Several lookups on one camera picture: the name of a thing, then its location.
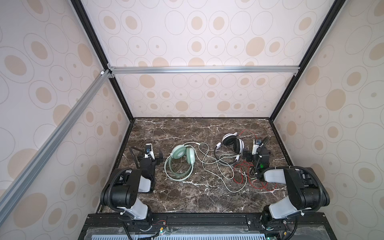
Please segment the mint green headphones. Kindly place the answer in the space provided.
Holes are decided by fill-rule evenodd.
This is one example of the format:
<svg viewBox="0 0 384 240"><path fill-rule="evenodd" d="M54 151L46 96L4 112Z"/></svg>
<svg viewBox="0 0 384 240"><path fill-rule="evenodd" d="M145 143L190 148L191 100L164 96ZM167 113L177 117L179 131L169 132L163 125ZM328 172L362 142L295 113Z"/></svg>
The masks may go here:
<svg viewBox="0 0 384 240"><path fill-rule="evenodd" d="M189 168L183 173L177 173L173 169L174 160L185 159ZM164 171L168 179L174 182L187 180L193 173L196 161L196 151L190 145L177 145L173 148L171 154L167 157L164 164Z"/></svg>

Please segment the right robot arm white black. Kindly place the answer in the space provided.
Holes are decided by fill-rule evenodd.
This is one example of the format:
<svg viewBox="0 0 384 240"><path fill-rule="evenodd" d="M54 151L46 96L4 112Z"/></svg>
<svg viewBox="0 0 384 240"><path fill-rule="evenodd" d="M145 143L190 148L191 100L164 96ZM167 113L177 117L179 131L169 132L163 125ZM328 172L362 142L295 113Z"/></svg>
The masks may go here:
<svg viewBox="0 0 384 240"><path fill-rule="evenodd" d="M308 212L316 212L330 204L331 198L320 178L312 168L299 166L269 166L270 151L258 147L256 150L243 150L243 159L252 163L250 176L262 183L282 184L288 195L282 200L265 206L261 222L290 219Z"/></svg>

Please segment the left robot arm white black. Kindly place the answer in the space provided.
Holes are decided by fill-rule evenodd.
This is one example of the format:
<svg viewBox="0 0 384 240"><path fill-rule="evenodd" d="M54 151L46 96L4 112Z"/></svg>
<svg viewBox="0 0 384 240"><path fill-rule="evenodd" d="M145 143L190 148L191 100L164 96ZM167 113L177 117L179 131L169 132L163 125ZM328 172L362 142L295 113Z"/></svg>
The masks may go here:
<svg viewBox="0 0 384 240"><path fill-rule="evenodd" d="M131 155L136 168L115 169L101 192L100 203L118 213L123 220L151 222L152 211L138 198L138 194L154 191L156 166L164 160L164 154L159 152L155 156L144 152L138 156Z"/></svg>

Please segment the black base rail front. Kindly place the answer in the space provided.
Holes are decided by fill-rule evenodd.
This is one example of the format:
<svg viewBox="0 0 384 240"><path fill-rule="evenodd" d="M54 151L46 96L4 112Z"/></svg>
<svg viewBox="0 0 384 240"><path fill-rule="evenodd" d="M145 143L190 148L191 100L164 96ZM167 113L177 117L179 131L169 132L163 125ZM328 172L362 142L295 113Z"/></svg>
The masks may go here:
<svg viewBox="0 0 384 240"><path fill-rule="evenodd" d="M259 213L160 213L147 220L91 214L79 239L117 240L335 240L324 213L262 223Z"/></svg>

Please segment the aluminium rail back wall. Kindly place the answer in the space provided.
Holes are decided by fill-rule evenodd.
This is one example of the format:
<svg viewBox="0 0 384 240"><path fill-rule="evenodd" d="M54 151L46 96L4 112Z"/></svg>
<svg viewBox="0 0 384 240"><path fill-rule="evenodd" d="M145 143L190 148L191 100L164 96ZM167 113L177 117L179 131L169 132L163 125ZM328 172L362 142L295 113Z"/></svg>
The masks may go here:
<svg viewBox="0 0 384 240"><path fill-rule="evenodd" d="M113 74L297 73L299 66L112 67Z"/></svg>

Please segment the aluminium rail wall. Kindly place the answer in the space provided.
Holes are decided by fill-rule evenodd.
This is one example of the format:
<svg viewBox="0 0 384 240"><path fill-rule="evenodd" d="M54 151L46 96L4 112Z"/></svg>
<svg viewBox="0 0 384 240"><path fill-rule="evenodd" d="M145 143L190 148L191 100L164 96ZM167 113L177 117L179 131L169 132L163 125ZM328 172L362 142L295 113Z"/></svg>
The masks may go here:
<svg viewBox="0 0 384 240"><path fill-rule="evenodd" d="M30 185L39 175L43 167L47 164L55 150L66 137L68 132L74 126L80 115L87 108L101 86L111 76L111 70L105 69L90 85L87 91L76 102L63 121L50 135L42 147L36 152L31 161L26 165L23 171L13 181L1 198L1 225L9 217L17 203L28 190Z"/></svg>
<svg viewBox="0 0 384 240"><path fill-rule="evenodd" d="M113 74L297 73L299 66L112 67Z"/></svg>

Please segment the aluminium rail left wall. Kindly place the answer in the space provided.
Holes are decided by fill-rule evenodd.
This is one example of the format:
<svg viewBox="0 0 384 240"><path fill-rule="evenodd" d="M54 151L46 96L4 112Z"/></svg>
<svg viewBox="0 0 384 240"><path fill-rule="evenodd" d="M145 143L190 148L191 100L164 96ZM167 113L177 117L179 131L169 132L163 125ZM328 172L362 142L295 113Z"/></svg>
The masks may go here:
<svg viewBox="0 0 384 240"><path fill-rule="evenodd" d="M31 161L26 165L23 171L13 181L1 198L1 225L9 217L17 203L28 190L30 185L39 175L43 167L47 164L55 150L66 137L68 132L74 126L80 115L87 108L101 86L111 76L111 70L105 69L90 85L87 91L76 102L63 121L50 135L42 147L36 152Z"/></svg>

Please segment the black frame post left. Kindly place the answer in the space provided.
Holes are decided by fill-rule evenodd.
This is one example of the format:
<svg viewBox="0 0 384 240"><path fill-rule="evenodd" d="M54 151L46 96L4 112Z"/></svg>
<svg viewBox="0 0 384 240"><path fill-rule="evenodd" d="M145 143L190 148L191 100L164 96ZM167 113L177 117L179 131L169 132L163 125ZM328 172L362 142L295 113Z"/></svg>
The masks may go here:
<svg viewBox="0 0 384 240"><path fill-rule="evenodd" d="M83 5L83 3L79 0L71 0L71 4L72 6L74 7L75 9L75 12L77 14L77 16L79 17L80 19L80 22L91 42L91 45L97 55L97 58L98 60L100 61L102 67L104 70L111 70L112 68L109 67L109 61L105 55L105 52L102 48L102 45L99 41L99 38L97 37L96 35L96 32L93 28L93 25L86 13L86 10L85 10L85 7ZM123 92L122 92L122 89L116 79L116 77L110 77L109 78L110 80L110 83L123 107L123 110L125 111L129 121L133 121L135 118L133 117L133 114L127 104L127 101L123 95Z"/></svg>

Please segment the black frame post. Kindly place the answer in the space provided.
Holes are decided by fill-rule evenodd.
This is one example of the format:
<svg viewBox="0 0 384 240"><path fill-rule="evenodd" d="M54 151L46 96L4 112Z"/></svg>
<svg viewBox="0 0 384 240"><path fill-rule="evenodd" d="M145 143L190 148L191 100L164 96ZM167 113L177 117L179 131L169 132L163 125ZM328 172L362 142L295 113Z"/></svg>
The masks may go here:
<svg viewBox="0 0 384 240"><path fill-rule="evenodd" d="M74 7L75 9L75 12L77 14L77 16L79 17L80 19L80 22L91 42L91 45L97 55L97 58L98 60L100 61L102 67L104 70L111 70L112 68L109 67L109 61L105 55L105 52L102 48L102 45L99 41L99 38L97 37L96 35L96 32L93 28L93 25L86 13L86 10L85 10L85 7L83 5L83 3L79 0L71 0L71 4L72 6ZM133 121L135 118L133 117L133 114L127 104L127 101L123 95L123 92L122 92L122 89L116 79L116 77L110 77L109 78L110 80L110 83L123 107L123 110L125 111L129 121Z"/></svg>
<svg viewBox="0 0 384 240"><path fill-rule="evenodd" d="M288 97L291 95L292 91L294 90L294 88L295 88L297 82L299 81L301 75L306 70L312 57L315 55L320 44L322 43L326 34L329 32L332 24L336 20L338 14L340 13L341 9L343 8L343 6L345 5L346 2L347 2L346 0L336 0L331 5L330 10L326 14L324 20L321 22L321 25L320 25L318 31L316 32L314 39L312 40L311 44L309 45L308 50L306 51L302 61L299 64L300 69L291 78L287 88L285 89L285 91L284 91L283 95L281 96L277 106L275 107L272 115L270 116L270 122L274 122L275 119L277 118L278 114L280 113L284 104L286 103Z"/></svg>

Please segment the black frame post right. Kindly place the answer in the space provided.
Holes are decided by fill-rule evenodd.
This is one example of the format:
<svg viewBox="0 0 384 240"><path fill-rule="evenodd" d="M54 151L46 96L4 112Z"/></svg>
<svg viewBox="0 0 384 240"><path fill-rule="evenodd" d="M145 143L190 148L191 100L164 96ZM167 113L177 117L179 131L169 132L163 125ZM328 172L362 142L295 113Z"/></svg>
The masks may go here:
<svg viewBox="0 0 384 240"><path fill-rule="evenodd" d="M288 97L291 95L292 91L294 90L294 88L295 88L297 82L299 81L301 75L306 70L312 57L315 55L320 44L322 43L326 34L329 32L332 24L336 20L338 14L340 13L341 9L343 8L343 6L345 5L346 2L347 2L346 0L336 0L331 5L330 10L326 14L324 20L321 22L321 25L320 25L318 31L316 32L314 39L312 40L311 44L309 45L308 50L306 51L302 61L299 64L300 69L291 78L287 88L285 89L285 91L284 91L283 95L281 96L277 106L275 107L272 115L270 116L270 122L274 122L275 119L277 118L278 114L280 113L284 104L286 103Z"/></svg>

